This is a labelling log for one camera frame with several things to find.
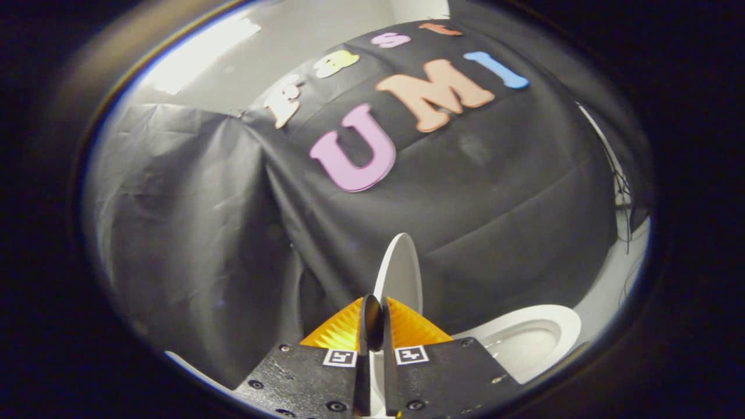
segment foam letter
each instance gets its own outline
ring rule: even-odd
[[[530,83],[527,78],[518,76],[517,74],[513,73],[512,70],[501,65],[499,62],[497,62],[497,60],[492,58],[492,56],[487,54],[486,52],[469,52],[468,54],[463,55],[463,57],[467,60],[475,61],[482,66],[487,67],[494,74],[501,77],[504,85],[511,89],[522,89]]]
[[[327,78],[335,75],[344,67],[349,67],[360,60],[359,55],[354,55],[347,50],[332,52],[318,60],[313,68],[316,69],[316,77]]]
[[[447,113],[436,111],[429,103],[454,113],[463,112],[461,104],[479,107],[494,99],[494,95],[457,71],[450,61],[434,60],[424,65],[429,82],[407,75],[392,75],[375,87],[393,93],[416,116],[416,129],[423,133],[447,124]]]
[[[409,41],[411,41],[411,38],[406,35],[399,35],[396,32],[388,32],[372,38],[370,43],[377,45],[380,48],[394,48]]]
[[[320,161],[326,173],[341,189],[347,192],[360,192],[380,182],[393,167],[396,159],[396,146],[390,137],[370,115],[370,105],[361,104],[346,114],[341,124],[352,127],[372,149],[372,159],[364,167],[357,167],[349,161],[337,143],[338,134],[331,131],[324,134],[311,148],[311,157]]]
[[[295,114],[297,108],[300,107],[299,102],[290,101],[300,96],[300,90],[294,85],[299,79],[298,75],[289,75],[264,102],[264,107],[268,107],[274,114],[276,119],[274,127],[276,129],[283,127],[290,120],[290,117]]]
[[[422,23],[421,25],[419,25],[419,27],[422,29],[429,29],[430,31],[435,31],[438,34],[450,35],[451,37],[457,37],[459,35],[463,35],[461,32],[447,29],[445,25],[435,25],[434,23]]]

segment blue letter i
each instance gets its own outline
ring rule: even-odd
[[[482,66],[487,67],[494,74],[501,77],[504,81],[504,85],[511,89],[522,89],[530,83],[527,78],[518,76],[517,74],[513,73],[510,69],[498,63],[486,52],[469,52],[468,54],[463,55],[463,57],[467,60],[475,61]]]

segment black cloth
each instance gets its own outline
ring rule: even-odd
[[[401,232],[418,250],[424,316],[447,333],[582,299],[617,237],[614,187],[577,96],[543,63],[562,55],[528,55],[457,21],[441,23],[461,37],[420,23],[327,51],[360,55],[330,78],[313,69],[326,53],[292,71],[301,105],[282,129],[262,106],[273,86],[241,118],[134,106],[99,139],[83,203],[89,251],[145,339],[235,387],[272,345],[298,341],[372,292]],[[518,35],[505,31],[506,40]],[[370,43],[385,32],[412,40],[389,49]],[[463,58],[473,51],[530,86],[505,87]],[[426,79],[422,66],[440,58],[496,98],[422,133],[406,106],[375,85],[394,74]],[[370,149],[341,126],[363,103],[393,140],[396,163],[370,189],[348,193],[308,152],[336,130],[350,160],[364,165]]]
[[[631,103],[610,77],[595,68],[599,57],[577,54],[568,42],[529,25],[514,13],[488,8],[475,0],[448,0],[448,5],[450,19],[456,26],[477,31],[488,40],[504,42],[523,57],[539,63],[592,115],[628,182],[630,224],[631,230],[636,231],[654,208],[652,149]]]

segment white wall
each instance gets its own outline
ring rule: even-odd
[[[184,104],[227,113],[246,109],[284,74],[320,52],[394,25],[385,0],[260,1],[241,9],[261,30],[215,60],[175,95],[142,84],[128,104]]]

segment pink letter u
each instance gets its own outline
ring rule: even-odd
[[[349,161],[337,143],[338,134],[331,131],[324,134],[311,148],[311,157],[318,160],[326,173],[341,189],[347,192],[360,192],[380,182],[393,167],[396,160],[396,146],[390,137],[370,115],[370,105],[361,104],[351,110],[341,120],[344,127],[352,127],[372,149],[372,159],[364,167],[357,167]]]

